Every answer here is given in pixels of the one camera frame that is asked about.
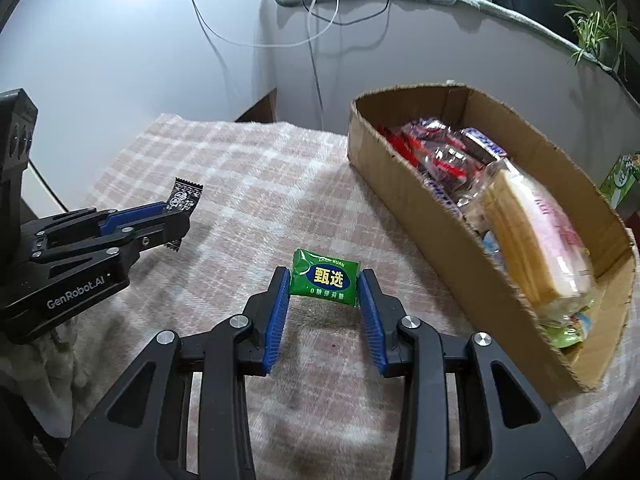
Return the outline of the pink packaged bread loaf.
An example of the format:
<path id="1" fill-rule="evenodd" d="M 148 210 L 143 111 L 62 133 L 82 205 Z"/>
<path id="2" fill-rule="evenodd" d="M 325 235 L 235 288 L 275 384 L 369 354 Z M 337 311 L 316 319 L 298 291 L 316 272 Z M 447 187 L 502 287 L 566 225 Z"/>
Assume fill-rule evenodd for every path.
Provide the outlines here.
<path id="1" fill-rule="evenodd" d="M 501 159 L 485 169 L 478 200 L 510 278 L 538 318 L 561 322 L 585 307 L 594 287 L 590 255 L 551 193 Z"/>

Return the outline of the potted spider plant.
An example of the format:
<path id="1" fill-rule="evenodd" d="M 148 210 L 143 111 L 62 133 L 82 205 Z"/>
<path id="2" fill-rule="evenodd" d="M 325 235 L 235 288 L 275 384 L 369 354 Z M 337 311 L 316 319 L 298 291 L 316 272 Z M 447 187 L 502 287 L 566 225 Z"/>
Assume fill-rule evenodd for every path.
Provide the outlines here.
<path id="1" fill-rule="evenodd" d="M 570 22 L 577 50 L 570 56 L 577 66 L 584 58 L 592 58 L 617 73 L 626 68 L 626 32 L 636 29 L 628 18 L 618 14 L 618 4 L 608 0 L 556 0 L 563 16 Z"/>

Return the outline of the clear red nut bar pack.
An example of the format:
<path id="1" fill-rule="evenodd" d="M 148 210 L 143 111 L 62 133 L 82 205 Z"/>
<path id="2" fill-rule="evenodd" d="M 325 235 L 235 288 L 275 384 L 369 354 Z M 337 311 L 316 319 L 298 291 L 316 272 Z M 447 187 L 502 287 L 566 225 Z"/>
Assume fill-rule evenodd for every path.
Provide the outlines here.
<path id="1" fill-rule="evenodd" d="M 418 148 L 416 157 L 448 194 L 468 190 L 485 168 L 474 157 L 447 143 L 426 141 Z"/>

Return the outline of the snickers chocolate bar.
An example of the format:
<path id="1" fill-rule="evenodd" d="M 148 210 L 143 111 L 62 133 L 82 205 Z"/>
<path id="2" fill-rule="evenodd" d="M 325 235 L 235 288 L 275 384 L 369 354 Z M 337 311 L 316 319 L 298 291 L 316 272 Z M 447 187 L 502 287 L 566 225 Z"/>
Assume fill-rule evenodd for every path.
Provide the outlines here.
<path id="1" fill-rule="evenodd" d="M 508 153 L 493 140 L 475 128 L 463 128 L 458 131 L 465 151 L 483 165 L 507 158 Z"/>

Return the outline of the small green candy packet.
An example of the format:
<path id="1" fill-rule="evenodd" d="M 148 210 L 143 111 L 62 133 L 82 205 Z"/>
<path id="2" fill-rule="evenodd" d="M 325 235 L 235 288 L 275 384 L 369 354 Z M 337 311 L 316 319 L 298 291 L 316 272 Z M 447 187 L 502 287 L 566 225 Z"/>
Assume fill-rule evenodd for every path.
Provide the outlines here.
<path id="1" fill-rule="evenodd" d="M 355 307 L 359 269 L 360 264 L 356 261 L 327 257 L 298 248 L 292 260 L 290 294 Z"/>

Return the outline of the green tissue box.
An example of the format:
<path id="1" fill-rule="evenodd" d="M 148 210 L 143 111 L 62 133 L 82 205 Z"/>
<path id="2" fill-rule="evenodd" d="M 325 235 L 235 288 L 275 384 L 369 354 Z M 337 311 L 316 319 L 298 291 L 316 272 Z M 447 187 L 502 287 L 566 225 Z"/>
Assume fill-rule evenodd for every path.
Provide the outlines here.
<path id="1" fill-rule="evenodd" d="M 623 154 L 600 185 L 600 192 L 612 209 L 623 203 L 631 188 L 639 182 L 639 153 Z"/>

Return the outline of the green duck egg snack pack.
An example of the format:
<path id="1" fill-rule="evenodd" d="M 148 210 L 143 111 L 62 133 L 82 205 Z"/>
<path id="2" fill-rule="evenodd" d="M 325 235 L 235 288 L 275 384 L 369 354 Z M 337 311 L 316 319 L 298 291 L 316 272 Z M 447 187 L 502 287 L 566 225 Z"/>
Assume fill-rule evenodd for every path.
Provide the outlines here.
<path id="1" fill-rule="evenodd" d="M 591 307 L 587 304 L 562 321 L 544 321 L 541 326 L 550 338 L 554 348 L 565 350 L 582 344 L 588 337 L 592 321 Z"/>

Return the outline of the brown cardboard box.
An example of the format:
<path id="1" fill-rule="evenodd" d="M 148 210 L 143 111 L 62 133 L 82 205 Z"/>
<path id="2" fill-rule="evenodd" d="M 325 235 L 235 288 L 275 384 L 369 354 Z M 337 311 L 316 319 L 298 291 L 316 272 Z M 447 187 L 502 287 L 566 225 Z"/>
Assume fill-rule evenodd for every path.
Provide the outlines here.
<path id="1" fill-rule="evenodd" d="M 482 173 L 466 191 L 448 194 L 422 166 L 399 155 L 378 126 L 395 128 L 435 117 L 458 131 L 475 128 L 541 183 L 564 209 L 588 249 L 594 287 L 586 303 L 587 339 L 552 346 L 521 289 L 512 281 L 478 196 Z M 600 386 L 622 345 L 636 278 L 634 239 L 587 175 L 506 103 L 466 84 L 419 84 L 373 90 L 349 110 L 347 156 L 477 330 L 491 333 L 550 402 Z"/>

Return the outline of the pink plaid blanket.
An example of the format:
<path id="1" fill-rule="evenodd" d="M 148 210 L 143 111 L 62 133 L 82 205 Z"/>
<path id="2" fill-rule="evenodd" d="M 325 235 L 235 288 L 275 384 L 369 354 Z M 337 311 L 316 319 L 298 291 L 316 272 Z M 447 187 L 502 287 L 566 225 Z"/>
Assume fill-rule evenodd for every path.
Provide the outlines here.
<path id="1" fill-rule="evenodd" d="M 81 209 L 21 222 L 20 185 L 32 123 L 1 123 L 1 329 L 27 344 L 124 289 L 145 250 L 186 235 L 185 210 L 152 203 Z M 268 288 L 206 333 L 162 330 L 115 382 L 71 441 L 51 437 L 14 393 L 1 396 L 6 479 L 184 479 L 194 373 L 200 401 L 202 479 L 250 479 L 255 466 L 245 381 L 277 361 L 296 275 L 273 271 Z M 405 384 L 392 475 L 448 477 L 446 378 L 458 387 L 461 479 L 580 479 L 585 462 L 547 403 L 488 332 L 439 333 L 382 292 L 372 270 L 331 287 L 355 291 L 372 360 Z"/>

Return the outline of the black patterned small sachet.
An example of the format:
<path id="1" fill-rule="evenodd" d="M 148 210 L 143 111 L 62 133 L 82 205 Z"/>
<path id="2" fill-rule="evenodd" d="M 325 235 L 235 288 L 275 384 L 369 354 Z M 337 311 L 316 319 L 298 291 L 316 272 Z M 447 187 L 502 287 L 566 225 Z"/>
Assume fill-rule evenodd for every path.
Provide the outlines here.
<path id="1" fill-rule="evenodd" d="M 192 214 L 203 193 L 203 185 L 175 177 L 174 186 L 169 193 L 165 210 L 180 211 L 188 217 Z"/>

